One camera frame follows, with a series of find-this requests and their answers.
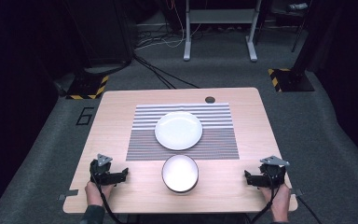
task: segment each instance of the sleeve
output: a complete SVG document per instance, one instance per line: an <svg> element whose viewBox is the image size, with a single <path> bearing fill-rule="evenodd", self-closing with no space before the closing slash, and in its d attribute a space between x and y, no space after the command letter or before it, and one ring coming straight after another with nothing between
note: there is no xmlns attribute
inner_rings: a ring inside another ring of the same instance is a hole
<svg viewBox="0 0 358 224"><path fill-rule="evenodd" d="M89 205L81 218L80 224L102 224L104 208L99 205Z"/></svg>

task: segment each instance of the gray carpet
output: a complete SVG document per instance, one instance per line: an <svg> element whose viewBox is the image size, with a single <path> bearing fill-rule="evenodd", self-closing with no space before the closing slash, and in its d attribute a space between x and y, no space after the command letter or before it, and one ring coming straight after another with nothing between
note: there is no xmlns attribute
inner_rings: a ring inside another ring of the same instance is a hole
<svg viewBox="0 0 358 224"><path fill-rule="evenodd" d="M294 64L306 34L292 53L295 35L266 30L256 46L257 63L249 60L244 35L231 32L195 40L190 62L183 61L184 42L177 48L162 44L135 52L201 88L256 87L282 157L291 162L288 174L293 187L305 192L302 198L322 223L358 223L358 148L337 124L324 88L310 72L307 77L315 88L312 92L276 92L269 78L269 68L290 68ZM67 90L72 80L69 74L58 82ZM170 80L178 89L192 88ZM156 89L166 87L136 61L111 75L105 88ZM77 119L84 107L93 107L88 112L94 117L99 103L100 99L58 99L0 200L0 223L78 223L81 214L65 214L64 201L57 199L69 189L90 131L91 124L76 126ZM292 223L317 223L301 203L289 218ZM143 215L140 219L142 223L241 223L242 215ZM269 221L270 214L265 214L258 223ZM106 216L105 223L113 221Z"/></svg>

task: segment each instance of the round plate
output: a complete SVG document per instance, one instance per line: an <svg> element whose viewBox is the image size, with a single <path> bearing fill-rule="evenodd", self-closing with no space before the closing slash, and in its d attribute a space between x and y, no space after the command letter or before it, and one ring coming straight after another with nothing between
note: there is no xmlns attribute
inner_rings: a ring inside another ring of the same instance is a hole
<svg viewBox="0 0 358 224"><path fill-rule="evenodd" d="M196 116L188 112L172 112L158 121L155 135L164 147L183 150L199 142L202 136L202 125Z"/></svg>
<svg viewBox="0 0 358 224"><path fill-rule="evenodd" d="M197 185L199 168L196 162L188 156L171 156L162 167L162 180L173 192L188 193Z"/></svg>

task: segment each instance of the striped placemat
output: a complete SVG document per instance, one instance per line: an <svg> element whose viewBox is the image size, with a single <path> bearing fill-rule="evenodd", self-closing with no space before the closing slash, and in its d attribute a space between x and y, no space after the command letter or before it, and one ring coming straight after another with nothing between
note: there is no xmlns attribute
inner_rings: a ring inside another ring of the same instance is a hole
<svg viewBox="0 0 358 224"><path fill-rule="evenodd" d="M175 111L191 113L200 120L202 137L195 146L175 151L158 142L157 122ZM238 160L229 104L137 105L126 161L166 161L173 155L187 155L194 160Z"/></svg>

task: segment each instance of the hand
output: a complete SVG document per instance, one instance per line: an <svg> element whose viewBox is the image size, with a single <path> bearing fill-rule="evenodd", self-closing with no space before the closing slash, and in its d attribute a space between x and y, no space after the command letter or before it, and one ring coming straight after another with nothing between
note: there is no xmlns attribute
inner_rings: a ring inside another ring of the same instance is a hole
<svg viewBox="0 0 358 224"><path fill-rule="evenodd" d="M103 191L103 194L105 195L106 199L109 198L110 192L112 191L113 187L113 185L101 186L101 190ZM87 194L87 205L93 204L103 206L103 199L101 198L100 191L98 191L98 188L94 183L89 181L84 190Z"/></svg>
<svg viewBox="0 0 358 224"><path fill-rule="evenodd" d="M268 203L271 200L271 189L268 188L260 188L261 192L264 195L264 199ZM278 194L275 196L272 201L271 211L272 216L275 222L288 222L289 219L287 217L289 211L290 204L290 189L286 184L282 184L279 188Z"/></svg>

